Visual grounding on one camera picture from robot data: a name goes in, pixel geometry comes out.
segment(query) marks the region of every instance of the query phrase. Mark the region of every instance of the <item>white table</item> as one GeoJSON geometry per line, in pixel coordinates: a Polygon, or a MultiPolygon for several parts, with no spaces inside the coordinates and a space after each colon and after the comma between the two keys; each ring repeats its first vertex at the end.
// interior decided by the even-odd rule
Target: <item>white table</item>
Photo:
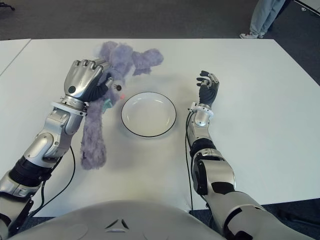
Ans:
{"type": "Polygon", "coordinates": [[[0,41],[0,76],[31,39],[0,41]]]}
{"type": "MultiPolygon", "coordinates": [[[[2,138],[0,175],[12,168],[64,95],[73,60],[92,59],[107,39],[32,40],[0,77],[2,138]]],[[[99,202],[146,199],[190,209],[184,138],[187,108],[198,100],[200,70],[220,80],[210,133],[232,166],[236,189],[260,204],[320,197],[320,87],[273,40],[114,39],[136,51],[158,48],[164,55],[151,75],[127,83],[126,99],[153,91],[175,104],[177,121],[165,135],[145,139],[121,122],[118,102],[103,116],[107,163],[100,170],[80,166],[82,127],[72,140],[76,174],[70,187],[38,216],[59,216],[99,202]]],[[[45,189],[59,192],[72,173],[67,153],[45,189]]],[[[195,192],[195,209],[204,209],[195,192]]],[[[39,204],[39,192],[35,196],[39,204]]]]}

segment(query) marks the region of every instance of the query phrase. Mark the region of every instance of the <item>white plate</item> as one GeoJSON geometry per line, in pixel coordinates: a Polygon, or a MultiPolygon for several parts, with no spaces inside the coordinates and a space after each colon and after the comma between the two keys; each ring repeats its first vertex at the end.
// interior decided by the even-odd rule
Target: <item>white plate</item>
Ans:
{"type": "Polygon", "coordinates": [[[125,127],[141,137],[156,137],[172,128],[176,121],[174,104],[156,92],[142,92],[129,98],[122,107],[125,127]]]}

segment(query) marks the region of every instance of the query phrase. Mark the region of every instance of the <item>plush toy eye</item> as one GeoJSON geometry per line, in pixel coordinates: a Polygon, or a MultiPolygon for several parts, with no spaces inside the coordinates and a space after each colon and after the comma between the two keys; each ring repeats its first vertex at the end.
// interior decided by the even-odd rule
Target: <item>plush toy eye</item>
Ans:
{"type": "Polygon", "coordinates": [[[113,87],[117,90],[117,91],[121,91],[122,87],[120,85],[113,85],[113,87]]]}

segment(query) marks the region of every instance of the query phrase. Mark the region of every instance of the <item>black rim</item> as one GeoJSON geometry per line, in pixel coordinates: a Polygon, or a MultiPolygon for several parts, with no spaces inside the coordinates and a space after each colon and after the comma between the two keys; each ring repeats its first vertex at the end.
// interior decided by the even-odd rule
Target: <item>black rim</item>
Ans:
{"type": "Polygon", "coordinates": [[[158,92],[155,92],[155,91],[143,91],[143,92],[137,93],[137,94],[131,96],[127,101],[125,101],[125,103],[123,104],[123,106],[122,106],[122,108],[121,108],[121,121],[122,121],[123,125],[125,126],[125,128],[128,129],[128,130],[129,130],[131,133],[133,133],[134,135],[137,135],[137,136],[140,136],[140,137],[144,137],[144,138],[154,138],[154,137],[158,137],[158,136],[161,136],[161,135],[167,133],[167,132],[168,132],[170,129],[172,129],[172,127],[175,125],[176,119],[177,119],[177,111],[176,111],[176,107],[175,107],[174,103],[173,103],[168,97],[166,97],[165,95],[163,95],[163,94],[161,94],[161,93],[158,93],[158,92]],[[166,99],[168,99],[168,100],[170,101],[170,103],[172,104],[173,109],[174,109],[174,113],[175,113],[174,121],[173,121],[172,125],[168,128],[168,130],[166,130],[166,131],[164,131],[163,133],[160,133],[160,134],[158,134],[158,135],[154,135],[154,136],[144,136],[144,135],[140,135],[140,134],[137,134],[137,133],[131,131],[131,130],[126,126],[126,124],[125,124],[125,122],[124,122],[124,119],[123,119],[123,117],[122,117],[122,111],[123,111],[124,106],[126,105],[126,103],[127,103],[130,99],[132,99],[134,96],[137,96],[137,95],[139,95],[139,94],[146,94],[146,93],[159,94],[159,95],[164,96],[164,97],[165,97],[166,99]]]}

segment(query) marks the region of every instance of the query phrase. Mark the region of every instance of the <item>plush toy leg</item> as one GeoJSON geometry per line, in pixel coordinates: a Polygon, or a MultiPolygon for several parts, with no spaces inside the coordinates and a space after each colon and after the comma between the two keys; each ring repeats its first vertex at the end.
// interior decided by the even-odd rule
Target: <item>plush toy leg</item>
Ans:
{"type": "Polygon", "coordinates": [[[81,165],[85,170],[99,169],[106,163],[106,147],[102,136],[104,99],[90,103],[83,128],[81,165]]]}

